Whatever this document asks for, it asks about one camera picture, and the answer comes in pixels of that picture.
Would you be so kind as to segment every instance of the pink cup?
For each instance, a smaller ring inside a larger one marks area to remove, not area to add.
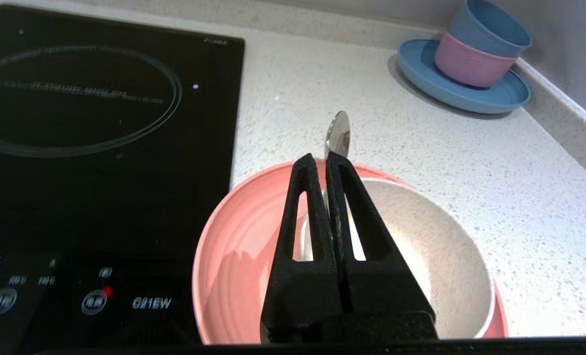
[[[494,56],[470,47],[448,32],[435,52],[435,65],[451,79],[473,87],[488,88],[502,79],[516,58]]]

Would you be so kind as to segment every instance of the stacked cups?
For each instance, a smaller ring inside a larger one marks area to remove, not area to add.
[[[488,88],[531,45],[523,26],[484,0],[466,0],[442,36],[435,64],[451,79]]]

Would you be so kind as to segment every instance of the control panel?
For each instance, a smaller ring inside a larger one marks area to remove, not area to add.
[[[0,250],[0,354],[197,344],[187,258]]]

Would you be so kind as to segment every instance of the blue plate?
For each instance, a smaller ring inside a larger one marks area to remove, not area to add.
[[[531,90],[514,70],[489,88],[453,81],[435,66],[435,50],[439,43],[438,40],[410,40],[398,50],[403,73],[420,90],[442,103],[482,114],[510,112],[529,101]]]

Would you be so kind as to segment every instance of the white wall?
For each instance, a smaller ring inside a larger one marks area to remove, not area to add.
[[[266,0],[445,27],[463,0]],[[586,0],[491,0],[527,27],[523,58],[586,108]]]

